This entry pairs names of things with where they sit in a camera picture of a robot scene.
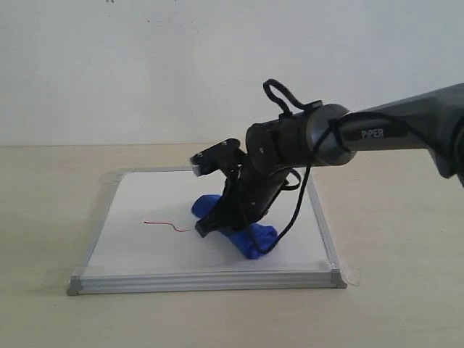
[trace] table surface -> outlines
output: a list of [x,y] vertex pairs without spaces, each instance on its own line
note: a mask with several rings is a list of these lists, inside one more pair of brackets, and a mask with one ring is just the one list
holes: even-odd
[[425,151],[314,169],[360,287],[67,297],[105,174],[183,165],[203,148],[0,148],[0,347],[463,345],[463,189]]

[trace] blue cloth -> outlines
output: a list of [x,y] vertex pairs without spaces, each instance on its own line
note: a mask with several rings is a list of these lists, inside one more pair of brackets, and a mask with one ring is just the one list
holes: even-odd
[[[201,196],[192,206],[191,212],[197,218],[202,219],[208,215],[208,212],[215,206],[219,198],[220,196],[217,194],[206,194]],[[277,231],[272,226],[263,226],[258,223],[253,223],[250,225],[250,229],[261,249],[267,249],[277,239]],[[229,238],[233,245],[235,245],[247,259],[256,260],[262,256],[254,247],[246,229],[232,234],[226,233],[227,231],[220,232]]]

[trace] red marker line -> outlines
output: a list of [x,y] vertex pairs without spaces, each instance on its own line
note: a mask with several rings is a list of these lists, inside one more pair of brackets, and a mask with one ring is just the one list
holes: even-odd
[[172,228],[174,228],[174,230],[176,230],[177,232],[188,232],[188,231],[191,231],[191,230],[179,230],[178,228],[176,228],[172,223],[161,223],[161,222],[152,222],[152,221],[144,221],[144,223],[148,223],[150,225],[169,225],[171,226]]

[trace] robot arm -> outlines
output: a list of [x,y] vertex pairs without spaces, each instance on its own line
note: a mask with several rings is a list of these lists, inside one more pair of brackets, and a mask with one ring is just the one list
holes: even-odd
[[[302,111],[292,114],[271,86]],[[283,113],[248,129],[246,153],[236,139],[228,139],[191,158],[197,175],[220,169],[226,176],[221,199],[196,224],[202,236],[221,228],[233,233],[260,220],[281,191],[295,189],[286,180],[290,173],[299,177],[293,168],[307,168],[304,187],[311,167],[344,165],[356,151],[428,149],[440,175],[457,173],[464,185],[464,84],[360,112],[321,101],[302,104],[275,80],[264,87]]]

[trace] white wall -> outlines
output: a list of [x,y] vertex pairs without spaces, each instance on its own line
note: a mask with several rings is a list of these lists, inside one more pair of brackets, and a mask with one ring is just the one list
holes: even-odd
[[0,0],[0,144],[243,137],[261,83],[350,109],[464,81],[464,1]]

